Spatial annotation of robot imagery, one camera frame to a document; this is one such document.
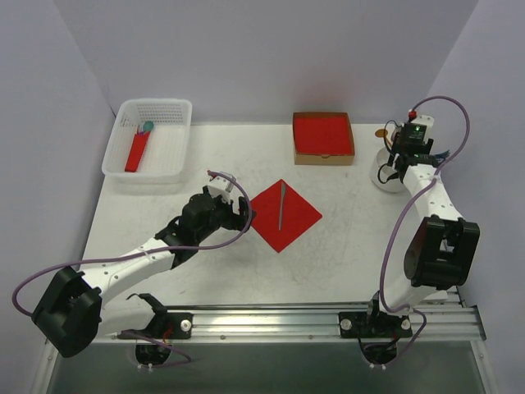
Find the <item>silver knife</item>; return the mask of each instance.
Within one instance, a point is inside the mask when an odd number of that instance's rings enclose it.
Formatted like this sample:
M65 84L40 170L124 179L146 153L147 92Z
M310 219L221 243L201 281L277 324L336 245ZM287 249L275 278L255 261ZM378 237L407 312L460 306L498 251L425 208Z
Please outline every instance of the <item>silver knife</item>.
M279 231L282 228L282 209L285 205L286 183L281 182L281 206L279 207Z

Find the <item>folded red napkin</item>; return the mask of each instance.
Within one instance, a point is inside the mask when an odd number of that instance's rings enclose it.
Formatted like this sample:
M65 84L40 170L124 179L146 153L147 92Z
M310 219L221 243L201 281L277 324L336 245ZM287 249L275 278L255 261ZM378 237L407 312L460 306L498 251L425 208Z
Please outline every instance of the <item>folded red napkin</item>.
M276 251L281 252L295 241L322 215L288 184L283 203L282 226L279 231L282 179L251 200L257 216L252 227Z

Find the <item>bolt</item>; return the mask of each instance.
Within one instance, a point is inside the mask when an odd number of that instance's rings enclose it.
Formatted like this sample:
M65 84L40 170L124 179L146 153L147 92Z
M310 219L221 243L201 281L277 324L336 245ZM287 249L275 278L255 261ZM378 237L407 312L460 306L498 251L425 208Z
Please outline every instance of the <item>bolt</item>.
M345 331L348 331L352 328L352 322L350 321L349 318L344 318L340 321L339 323L341 329L345 330Z
M409 330L410 329L410 320L408 320L407 318L405 320L403 320L403 322L401 323L401 328L403 328L404 330Z
M183 320L180 322L180 329L182 332L188 332L191 330L191 322L189 320Z

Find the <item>gray floor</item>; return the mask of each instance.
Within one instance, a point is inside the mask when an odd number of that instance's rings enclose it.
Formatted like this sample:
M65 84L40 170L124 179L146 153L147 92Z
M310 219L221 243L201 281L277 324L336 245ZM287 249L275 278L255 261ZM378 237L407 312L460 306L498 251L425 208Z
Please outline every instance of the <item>gray floor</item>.
M384 372L368 368L356 343L181 348L192 364L148 373L128 360L134 346L93 344L57 362L48 393L483 392L468 342L420 342Z

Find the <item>screw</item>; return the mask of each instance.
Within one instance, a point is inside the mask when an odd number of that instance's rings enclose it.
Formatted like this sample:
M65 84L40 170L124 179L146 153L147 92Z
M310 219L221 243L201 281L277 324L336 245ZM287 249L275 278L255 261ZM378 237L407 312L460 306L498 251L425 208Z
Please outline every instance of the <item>screw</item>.
M341 329L345 330L345 331L348 331L352 328L352 322L350 321L349 318L344 318L340 321L339 323Z
M183 320L180 322L180 329L182 332L188 332L191 330L191 322L189 320Z

